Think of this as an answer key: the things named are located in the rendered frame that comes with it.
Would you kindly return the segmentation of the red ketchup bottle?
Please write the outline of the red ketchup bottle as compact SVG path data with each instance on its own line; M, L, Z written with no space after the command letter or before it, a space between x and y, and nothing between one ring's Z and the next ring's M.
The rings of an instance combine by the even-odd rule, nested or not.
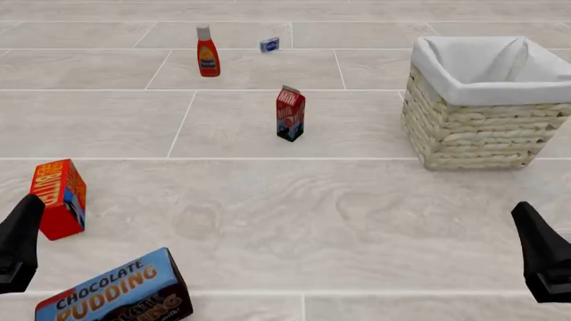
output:
M218 77L220 75L220 61L218 50L211 39L210 26L198 26L196 32L199 72L202 77Z

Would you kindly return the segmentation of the red butter box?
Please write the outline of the red butter box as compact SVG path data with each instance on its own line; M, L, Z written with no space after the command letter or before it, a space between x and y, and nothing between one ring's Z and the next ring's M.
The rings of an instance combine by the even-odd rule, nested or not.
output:
M48 240L85 231L87 185L72 160L37 165L29 192L46 206L39 229Z

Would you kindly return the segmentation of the white cloth basket liner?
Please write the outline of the white cloth basket liner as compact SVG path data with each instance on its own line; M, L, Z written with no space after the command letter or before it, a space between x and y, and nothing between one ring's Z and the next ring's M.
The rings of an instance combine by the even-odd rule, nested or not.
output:
M419 37L411 63L454 106L571 103L571 63L526 37Z

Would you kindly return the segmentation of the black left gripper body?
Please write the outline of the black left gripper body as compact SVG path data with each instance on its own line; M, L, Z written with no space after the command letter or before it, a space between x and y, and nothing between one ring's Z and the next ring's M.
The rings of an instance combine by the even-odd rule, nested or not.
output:
M0 267L0 294L25 292L36 271L37 267L25 264Z

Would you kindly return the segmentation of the blue chocolate pudding box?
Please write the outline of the blue chocolate pudding box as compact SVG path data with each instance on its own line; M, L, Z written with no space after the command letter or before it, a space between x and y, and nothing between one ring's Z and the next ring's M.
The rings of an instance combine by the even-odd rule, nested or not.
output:
M194 308L168 248L40 301L35 321L182 321Z

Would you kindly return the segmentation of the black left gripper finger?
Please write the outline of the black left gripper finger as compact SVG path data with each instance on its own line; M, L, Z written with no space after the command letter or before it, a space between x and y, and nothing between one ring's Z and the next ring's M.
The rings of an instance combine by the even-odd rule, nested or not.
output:
M45 204L27 194L0 223L0 258L37 268L37 237Z

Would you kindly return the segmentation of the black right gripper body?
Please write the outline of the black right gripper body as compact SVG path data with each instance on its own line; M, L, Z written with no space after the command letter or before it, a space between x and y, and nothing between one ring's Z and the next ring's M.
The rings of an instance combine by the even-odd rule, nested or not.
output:
M571 275L537 273L527 276L525 284L538 303L571 304Z

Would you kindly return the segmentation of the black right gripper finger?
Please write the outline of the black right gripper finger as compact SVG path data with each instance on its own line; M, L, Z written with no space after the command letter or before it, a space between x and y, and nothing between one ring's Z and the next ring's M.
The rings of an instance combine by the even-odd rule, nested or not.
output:
M571 243L556 232L529 203L519 202L511 211L524 259L524 277L547 274L571 276Z

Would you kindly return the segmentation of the woven wicker basket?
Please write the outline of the woven wicker basket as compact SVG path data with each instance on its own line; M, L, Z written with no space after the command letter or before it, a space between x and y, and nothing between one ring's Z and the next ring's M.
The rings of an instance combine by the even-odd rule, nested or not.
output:
M571 103L456 106L412 66L401 122L426 169L519 169L569 117Z

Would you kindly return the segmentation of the red and blue milk carton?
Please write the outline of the red and blue milk carton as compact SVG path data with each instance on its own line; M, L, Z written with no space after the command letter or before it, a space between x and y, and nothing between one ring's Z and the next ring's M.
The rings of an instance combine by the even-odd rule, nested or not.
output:
M283 85L276 99L277 136L293 142L304 132L306 97Z

